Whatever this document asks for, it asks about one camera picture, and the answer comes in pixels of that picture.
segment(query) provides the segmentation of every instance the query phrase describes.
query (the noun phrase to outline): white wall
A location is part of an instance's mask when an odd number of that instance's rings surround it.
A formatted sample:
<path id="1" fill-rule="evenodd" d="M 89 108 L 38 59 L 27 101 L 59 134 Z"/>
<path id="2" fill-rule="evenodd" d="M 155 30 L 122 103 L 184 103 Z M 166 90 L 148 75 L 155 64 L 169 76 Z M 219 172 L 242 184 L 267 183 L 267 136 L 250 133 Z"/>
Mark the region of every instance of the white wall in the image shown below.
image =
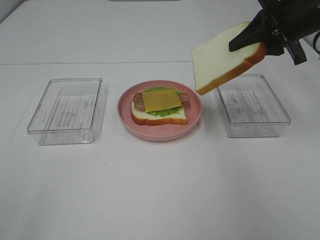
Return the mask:
<path id="1" fill-rule="evenodd" d="M 9 16 L 23 0 L 0 0 L 0 23 Z"/>

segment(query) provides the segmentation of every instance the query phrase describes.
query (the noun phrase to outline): cheese slice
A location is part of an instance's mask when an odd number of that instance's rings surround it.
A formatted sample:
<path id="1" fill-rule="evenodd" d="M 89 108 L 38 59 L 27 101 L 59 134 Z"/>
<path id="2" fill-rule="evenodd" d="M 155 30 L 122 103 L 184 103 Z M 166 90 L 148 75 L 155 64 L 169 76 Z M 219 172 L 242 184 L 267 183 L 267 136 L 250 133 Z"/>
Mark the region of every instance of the cheese slice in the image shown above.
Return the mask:
<path id="1" fill-rule="evenodd" d="M 175 89 L 142 92 L 145 112 L 181 107 L 180 98 Z"/>

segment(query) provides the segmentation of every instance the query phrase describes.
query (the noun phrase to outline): plastic container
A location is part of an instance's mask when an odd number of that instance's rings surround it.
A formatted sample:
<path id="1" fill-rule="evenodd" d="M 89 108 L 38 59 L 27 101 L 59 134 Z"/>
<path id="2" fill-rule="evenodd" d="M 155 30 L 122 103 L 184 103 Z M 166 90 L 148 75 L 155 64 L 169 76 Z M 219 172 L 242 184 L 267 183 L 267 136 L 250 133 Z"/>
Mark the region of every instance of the plastic container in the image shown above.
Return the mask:
<path id="1" fill-rule="evenodd" d="M 228 137 L 279 137 L 291 119 L 260 74 L 243 74 L 213 91 Z"/>
<path id="2" fill-rule="evenodd" d="M 39 145 L 91 143 L 100 135 L 106 99 L 101 78 L 52 79 L 27 133 Z"/>

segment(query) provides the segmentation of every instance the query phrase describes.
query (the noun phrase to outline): white bread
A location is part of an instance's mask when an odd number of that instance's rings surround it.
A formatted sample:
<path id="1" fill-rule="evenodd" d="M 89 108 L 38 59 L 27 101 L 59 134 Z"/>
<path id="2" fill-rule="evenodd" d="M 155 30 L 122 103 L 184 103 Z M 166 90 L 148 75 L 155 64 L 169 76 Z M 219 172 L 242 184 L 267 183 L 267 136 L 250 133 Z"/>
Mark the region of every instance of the white bread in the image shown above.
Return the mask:
<path id="1" fill-rule="evenodd" d="M 248 24 L 243 22 L 227 28 L 209 42 L 192 50 L 194 89 L 198 94 L 210 92 L 264 59 L 267 49 L 262 42 L 229 51 L 229 42 Z"/>
<path id="2" fill-rule="evenodd" d="M 180 111 L 166 116 L 154 116 L 135 108 L 135 103 L 131 103 L 132 120 L 138 125 L 157 126 L 164 124 L 186 125 L 187 117 L 182 106 Z"/>

